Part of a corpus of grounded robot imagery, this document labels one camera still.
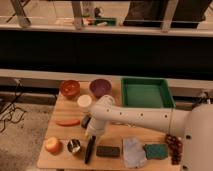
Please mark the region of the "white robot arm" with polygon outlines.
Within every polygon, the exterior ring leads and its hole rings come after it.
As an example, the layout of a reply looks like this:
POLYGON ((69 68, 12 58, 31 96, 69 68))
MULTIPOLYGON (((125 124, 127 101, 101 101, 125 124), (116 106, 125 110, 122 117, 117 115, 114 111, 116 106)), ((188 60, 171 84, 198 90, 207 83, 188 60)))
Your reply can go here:
POLYGON ((191 111, 170 108, 128 108, 105 95, 90 107, 88 136, 100 137, 108 122, 140 126, 183 139, 180 171, 213 171, 213 104, 191 111))

